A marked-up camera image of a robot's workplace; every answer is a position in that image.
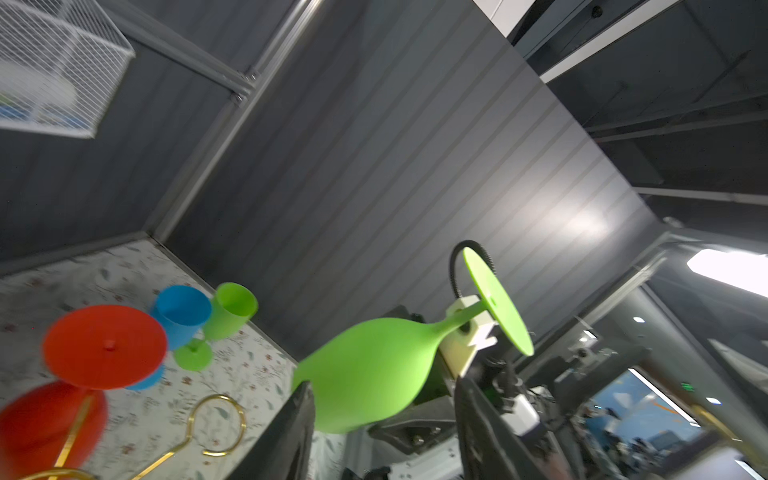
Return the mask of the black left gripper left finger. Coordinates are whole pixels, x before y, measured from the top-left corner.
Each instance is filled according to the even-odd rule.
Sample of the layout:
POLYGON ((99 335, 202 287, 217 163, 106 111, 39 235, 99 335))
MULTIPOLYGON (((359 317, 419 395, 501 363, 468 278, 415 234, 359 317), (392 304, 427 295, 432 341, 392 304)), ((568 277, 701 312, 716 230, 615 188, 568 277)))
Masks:
POLYGON ((229 480, 306 479, 315 425, 311 384, 302 382, 262 433, 229 480))

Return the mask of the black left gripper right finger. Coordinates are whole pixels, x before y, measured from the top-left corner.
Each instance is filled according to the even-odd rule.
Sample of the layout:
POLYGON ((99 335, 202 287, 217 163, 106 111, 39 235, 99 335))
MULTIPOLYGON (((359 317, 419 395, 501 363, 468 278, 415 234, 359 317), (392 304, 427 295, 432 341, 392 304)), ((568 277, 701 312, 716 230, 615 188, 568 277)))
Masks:
POLYGON ((460 378, 456 382, 454 407, 465 479, 546 479, 524 444, 474 381, 460 378))

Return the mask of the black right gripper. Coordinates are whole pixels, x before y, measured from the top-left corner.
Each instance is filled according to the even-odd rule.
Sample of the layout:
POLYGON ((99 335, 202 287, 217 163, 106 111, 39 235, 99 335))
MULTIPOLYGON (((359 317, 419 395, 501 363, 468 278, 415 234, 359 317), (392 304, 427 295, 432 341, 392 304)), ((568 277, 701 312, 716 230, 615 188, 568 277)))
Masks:
MULTIPOLYGON (((510 413, 514 398, 525 391, 523 380, 503 361, 474 363, 467 376, 478 382, 500 413, 510 413)), ((405 455, 427 451, 456 433, 455 386, 456 379, 446 362, 435 360, 416 399, 402 412, 370 426, 367 433, 405 455)))

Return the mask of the green wine glass back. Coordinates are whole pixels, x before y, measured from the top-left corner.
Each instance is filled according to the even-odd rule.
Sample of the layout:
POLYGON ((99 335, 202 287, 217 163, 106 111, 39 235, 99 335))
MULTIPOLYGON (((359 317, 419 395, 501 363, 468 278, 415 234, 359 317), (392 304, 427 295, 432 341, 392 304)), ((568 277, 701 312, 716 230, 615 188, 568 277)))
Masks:
POLYGON ((305 381, 311 384, 317 430, 348 433, 403 411, 423 388, 443 339, 482 312, 493 317, 520 353, 534 354, 529 331, 487 251, 473 240, 457 244, 451 253, 451 279, 458 255, 463 256, 478 300, 437 323, 401 318, 362 322, 297 365, 292 388, 305 381))

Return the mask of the green wine glass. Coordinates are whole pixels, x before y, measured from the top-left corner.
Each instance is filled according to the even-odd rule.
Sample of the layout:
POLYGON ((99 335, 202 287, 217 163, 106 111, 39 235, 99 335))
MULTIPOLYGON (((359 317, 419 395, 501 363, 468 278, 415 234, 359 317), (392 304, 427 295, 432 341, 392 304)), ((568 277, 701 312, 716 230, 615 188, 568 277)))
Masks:
POLYGON ((213 362, 212 343, 236 334, 259 308, 255 295, 245 286, 233 282, 220 284, 210 304, 212 313, 202 327, 203 337, 193 338, 174 351, 174 360, 184 370, 205 370, 213 362))
POLYGON ((534 354, 529 331, 487 251, 473 240, 457 244, 451 253, 451 279, 458 255, 463 256, 478 300, 437 323, 401 318, 362 322, 297 365, 292 388, 305 381, 311 384, 317 430, 348 433, 403 411, 423 388, 443 339, 482 312, 493 317, 520 353, 534 354))

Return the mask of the green wine glass front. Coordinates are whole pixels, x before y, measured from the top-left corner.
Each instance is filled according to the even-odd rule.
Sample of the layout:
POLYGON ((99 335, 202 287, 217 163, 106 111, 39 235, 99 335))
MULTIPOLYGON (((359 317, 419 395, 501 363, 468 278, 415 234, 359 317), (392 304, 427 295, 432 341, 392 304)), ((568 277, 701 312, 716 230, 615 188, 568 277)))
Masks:
POLYGON ((205 370, 213 362, 212 343, 236 334, 259 308, 255 295, 245 286, 233 282, 220 284, 210 304, 212 313, 202 327, 203 337, 193 338, 174 351, 174 360, 184 370, 205 370))

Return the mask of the blue wine glass front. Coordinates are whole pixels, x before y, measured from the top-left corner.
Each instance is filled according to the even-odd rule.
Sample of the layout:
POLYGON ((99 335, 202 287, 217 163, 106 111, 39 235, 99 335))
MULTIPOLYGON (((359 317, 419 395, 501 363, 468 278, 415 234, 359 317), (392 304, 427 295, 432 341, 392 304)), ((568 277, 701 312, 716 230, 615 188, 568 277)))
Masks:
POLYGON ((150 315, 163 327, 168 350, 181 369, 200 372, 211 364, 211 346, 195 337, 211 314, 209 298, 191 286, 174 285, 158 294, 150 315))

